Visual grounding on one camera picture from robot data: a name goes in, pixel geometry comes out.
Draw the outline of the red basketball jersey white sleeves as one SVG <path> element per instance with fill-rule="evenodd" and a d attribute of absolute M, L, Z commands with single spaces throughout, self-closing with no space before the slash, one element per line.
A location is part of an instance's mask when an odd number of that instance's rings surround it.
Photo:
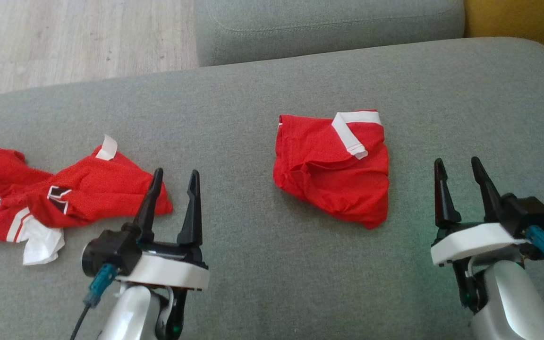
<path fill-rule="evenodd" d="M 25 244 L 23 265 L 50 263 L 65 245 L 64 228 L 136 215 L 152 180 L 109 136 L 56 174 L 0 148 L 0 241 Z"/>

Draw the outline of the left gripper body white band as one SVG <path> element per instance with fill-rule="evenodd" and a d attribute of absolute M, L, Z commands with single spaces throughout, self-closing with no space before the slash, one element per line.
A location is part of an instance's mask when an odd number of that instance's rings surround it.
<path fill-rule="evenodd" d="M 209 267 L 199 246 L 155 242 L 141 248 L 136 267 L 128 276 L 120 276 L 121 282 L 199 291 L 209 288 Z"/>

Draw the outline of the long grey sofa seat cushion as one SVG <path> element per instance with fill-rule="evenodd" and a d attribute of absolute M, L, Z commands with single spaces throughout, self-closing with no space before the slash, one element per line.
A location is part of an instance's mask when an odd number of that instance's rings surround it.
<path fill-rule="evenodd" d="M 457 39 L 464 0 L 195 0 L 201 67 Z"/>

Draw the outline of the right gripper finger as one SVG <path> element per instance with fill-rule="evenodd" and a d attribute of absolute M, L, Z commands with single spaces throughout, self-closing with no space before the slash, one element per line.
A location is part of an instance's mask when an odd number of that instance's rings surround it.
<path fill-rule="evenodd" d="M 484 222 L 501 222 L 505 219 L 501 196 L 492 179 L 490 179 L 479 157 L 471 157 L 471 167 L 474 179 L 480 187 L 484 205 Z"/>
<path fill-rule="evenodd" d="M 461 215 L 456 211 L 448 188 L 448 176 L 441 158 L 434 161 L 434 206 L 435 225 L 441 230 L 461 222 Z"/>

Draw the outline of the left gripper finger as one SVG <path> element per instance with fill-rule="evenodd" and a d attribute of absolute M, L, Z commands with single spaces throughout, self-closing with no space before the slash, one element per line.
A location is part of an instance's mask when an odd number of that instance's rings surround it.
<path fill-rule="evenodd" d="M 163 174 L 162 168 L 157 168 L 154 171 L 153 179 L 138 209 L 138 213 L 134 217 L 133 225 L 138 232 L 136 242 L 139 245 L 151 243 L 154 240 L 153 220 L 157 200 L 161 193 Z"/>
<path fill-rule="evenodd" d="M 184 217 L 183 227 L 177 236 L 180 246 L 202 246 L 202 202 L 199 172 L 192 170 L 187 189 L 188 206 Z"/>

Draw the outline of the large grey sofa seat cushion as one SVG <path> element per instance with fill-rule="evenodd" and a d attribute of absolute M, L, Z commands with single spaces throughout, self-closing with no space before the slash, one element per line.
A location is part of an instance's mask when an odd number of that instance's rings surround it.
<path fill-rule="evenodd" d="M 273 182 L 278 117 L 376 109 L 390 155 L 389 214 L 366 230 Z M 205 292 L 181 340 L 466 340 L 451 268 L 432 263 L 434 160 L 455 207 L 481 221 L 470 159 L 500 193 L 544 203 L 544 46 L 514 37 L 422 42 L 198 68 L 0 95 L 0 148 L 58 172 L 108 134 L 164 168 L 174 241 L 201 175 Z"/>

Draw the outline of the red shorts white stripes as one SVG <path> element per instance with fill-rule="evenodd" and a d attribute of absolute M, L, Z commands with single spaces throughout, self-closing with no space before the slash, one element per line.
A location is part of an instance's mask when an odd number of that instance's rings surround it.
<path fill-rule="evenodd" d="M 279 116 L 273 181 L 341 221 L 369 230 L 389 211 L 389 152 L 377 110 L 334 118 Z"/>

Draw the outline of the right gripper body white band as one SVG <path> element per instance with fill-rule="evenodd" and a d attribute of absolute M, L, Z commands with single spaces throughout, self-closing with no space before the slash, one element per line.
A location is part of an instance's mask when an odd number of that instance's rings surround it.
<path fill-rule="evenodd" d="M 430 254 L 433 264 L 440 266 L 449 261 L 462 260 L 524 243 L 530 241 L 526 238 L 516 239 L 499 222 L 486 222 L 447 235 L 432 245 Z"/>

